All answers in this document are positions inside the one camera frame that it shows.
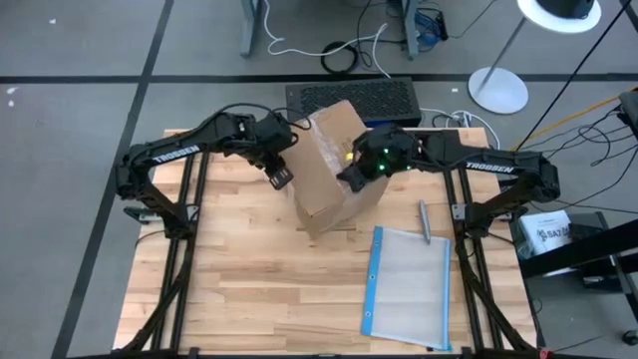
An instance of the white cable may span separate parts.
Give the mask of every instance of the white cable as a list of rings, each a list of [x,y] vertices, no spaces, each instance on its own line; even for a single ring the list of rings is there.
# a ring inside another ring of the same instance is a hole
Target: white cable
[[[420,108],[419,110],[421,110],[422,113],[425,112],[433,112],[433,113],[437,113],[437,114],[441,114],[446,116],[446,128],[448,128],[450,126],[450,120],[453,120],[455,122],[457,122],[457,124],[459,125],[459,127],[464,127],[464,128],[469,128],[472,126],[472,120],[476,119],[479,120],[486,128],[487,130],[491,133],[491,136],[494,138],[494,140],[496,141],[496,149],[500,150],[500,140],[498,139],[498,136],[496,135],[496,131],[487,123],[487,121],[485,121],[484,119],[480,118],[479,116],[469,112],[469,111],[465,111],[465,110],[458,110],[458,111],[454,111],[451,114],[448,114],[445,111],[442,110],[437,110],[437,109],[425,109],[425,108]]]
[[[379,66],[379,62],[377,61],[377,42],[379,41],[379,36],[381,36],[381,33],[384,30],[386,30],[387,27],[388,27],[388,24],[383,24],[379,28],[379,31],[377,31],[377,35],[375,36],[375,41],[372,43],[372,60],[375,62],[375,66],[377,67],[377,70],[381,71],[382,74],[384,74],[388,79],[390,79],[390,75],[388,75],[388,73],[384,69],[382,69],[381,66]]]
[[[344,48],[346,48],[348,45],[352,45],[352,44],[356,43],[357,41],[374,39],[375,42],[373,44],[372,57],[375,60],[375,65],[377,66],[377,68],[381,72],[383,72],[383,74],[385,76],[390,77],[390,76],[388,76],[388,74],[385,71],[383,71],[379,67],[379,64],[377,64],[377,61],[375,59],[375,57],[376,57],[375,48],[377,46],[377,41],[379,40],[379,36],[381,35],[381,33],[388,27],[388,24],[381,25],[381,27],[379,28],[379,31],[377,31],[377,33],[375,35],[365,36],[365,37],[361,37],[361,38],[358,38],[358,39],[350,40],[347,43],[343,44],[342,46],[340,46],[340,47],[338,47],[338,48],[336,48],[336,49],[334,49],[332,51],[329,51],[327,53],[313,54],[313,53],[308,53],[308,52],[297,50],[297,49],[285,49],[285,50],[274,52],[274,51],[272,51],[272,46],[277,44],[277,43],[279,43],[279,42],[282,42],[282,41],[284,41],[286,39],[285,38],[275,37],[270,32],[270,29],[268,28],[268,16],[270,15],[270,2],[268,0],[264,0],[264,2],[266,3],[266,13],[264,14],[264,17],[263,17],[263,28],[266,31],[266,34],[268,34],[268,36],[270,37],[270,39],[272,39],[272,42],[270,43],[270,45],[268,45],[268,54],[270,54],[270,55],[283,55],[283,54],[287,54],[287,53],[291,53],[292,52],[292,53],[297,53],[297,54],[306,55],[306,56],[322,57],[322,56],[328,56],[328,55],[335,54],[335,53],[343,50]]]

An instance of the silver pen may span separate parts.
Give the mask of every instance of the silver pen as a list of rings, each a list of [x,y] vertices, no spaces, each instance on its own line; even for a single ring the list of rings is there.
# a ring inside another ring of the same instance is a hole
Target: silver pen
[[[426,243],[430,245],[430,238],[432,234],[430,233],[428,210],[426,208],[426,203],[422,199],[419,199],[419,212],[421,213],[421,222],[423,223],[424,239],[426,240]]]

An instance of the clear plastic folder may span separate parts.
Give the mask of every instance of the clear plastic folder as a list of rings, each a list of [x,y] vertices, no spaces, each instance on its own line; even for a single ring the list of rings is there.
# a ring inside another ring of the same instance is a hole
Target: clear plastic folder
[[[377,226],[361,332],[450,350],[452,242]]]

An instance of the white label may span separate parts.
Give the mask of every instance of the white label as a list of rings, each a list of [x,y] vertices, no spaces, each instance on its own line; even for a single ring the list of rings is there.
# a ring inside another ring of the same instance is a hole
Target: white label
[[[191,147],[187,147],[185,149],[181,149],[181,150],[177,150],[177,151],[173,151],[171,153],[168,153],[166,155],[161,155],[161,156],[157,156],[153,158],[153,161],[157,162],[158,164],[163,164],[165,162],[171,161],[171,160],[176,160],[176,159],[180,159],[184,156],[188,156],[190,154],[194,154],[199,152],[199,147],[197,145],[191,146]]]
[[[512,172],[514,172],[514,168],[508,167],[508,166],[497,166],[497,165],[477,164],[477,163],[468,163],[468,169],[496,172],[501,174],[511,174]]]

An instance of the table leg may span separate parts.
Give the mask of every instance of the table leg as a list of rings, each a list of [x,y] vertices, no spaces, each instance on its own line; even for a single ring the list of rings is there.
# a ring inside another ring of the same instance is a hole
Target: table leg
[[[252,51],[252,40],[257,29],[257,16],[261,0],[241,0],[241,8],[243,10],[243,35],[241,38],[241,47],[239,55],[242,57],[250,56]]]
[[[419,1],[403,0],[403,23],[406,31],[406,41],[408,43],[408,59],[414,60],[419,55],[419,41],[417,40],[417,26],[415,15]]]
[[[481,107],[497,114],[513,114],[527,104],[528,92],[525,83],[513,72],[498,67],[525,23],[523,17],[516,25],[493,65],[477,70],[470,77],[470,95]]]

